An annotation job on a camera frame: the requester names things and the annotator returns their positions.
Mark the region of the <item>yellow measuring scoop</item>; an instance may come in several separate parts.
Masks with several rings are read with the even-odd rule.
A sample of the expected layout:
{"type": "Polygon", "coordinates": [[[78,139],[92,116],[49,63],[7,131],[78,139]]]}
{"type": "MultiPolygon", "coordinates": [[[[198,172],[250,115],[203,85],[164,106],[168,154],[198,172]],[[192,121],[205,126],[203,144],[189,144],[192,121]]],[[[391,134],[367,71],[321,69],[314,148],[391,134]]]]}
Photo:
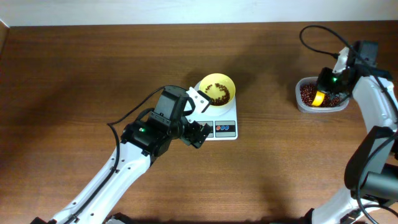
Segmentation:
{"type": "Polygon", "coordinates": [[[323,103],[323,101],[325,99],[325,96],[326,96],[326,94],[324,94],[324,92],[316,91],[315,97],[314,97],[314,99],[312,101],[311,106],[313,106],[313,107],[320,106],[323,103]]]}

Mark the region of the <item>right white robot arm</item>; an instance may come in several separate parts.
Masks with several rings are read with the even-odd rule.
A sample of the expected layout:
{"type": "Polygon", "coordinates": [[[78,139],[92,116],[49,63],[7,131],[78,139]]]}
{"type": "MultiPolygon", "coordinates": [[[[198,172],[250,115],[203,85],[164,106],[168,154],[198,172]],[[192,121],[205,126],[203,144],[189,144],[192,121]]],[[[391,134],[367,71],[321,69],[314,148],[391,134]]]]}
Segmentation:
{"type": "Polygon", "coordinates": [[[360,40],[334,57],[334,68],[323,68],[317,79],[304,78],[296,86],[298,107],[319,113],[326,99],[347,104],[357,102],[367,135],[349,159],[345,185],[329,201],[310,209],[304,223],[354,223],[372,211],[383,209],[396,215],[397,166],[388,164],[397,155],[397,99],[391,74],[377,68],[378,44],[360,40]]]}

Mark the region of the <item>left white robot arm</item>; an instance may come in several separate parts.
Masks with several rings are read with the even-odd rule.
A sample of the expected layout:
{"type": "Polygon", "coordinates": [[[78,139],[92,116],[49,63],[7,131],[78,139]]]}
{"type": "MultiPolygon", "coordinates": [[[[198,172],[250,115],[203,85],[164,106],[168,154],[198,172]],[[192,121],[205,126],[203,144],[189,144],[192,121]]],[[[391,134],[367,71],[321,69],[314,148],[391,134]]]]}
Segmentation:
{"type": "Polygon", "coordinates": [[[207,124],[192,119],[209,107],[211,98],[194,88],[175,85],[158,88],[160,98],[153,108],[139,113],[122,135],[113,131],[116,148],[89,184],[50,223],[103,223],[125,191],[180,139],[200,148],[211,132],[207,124]]]}

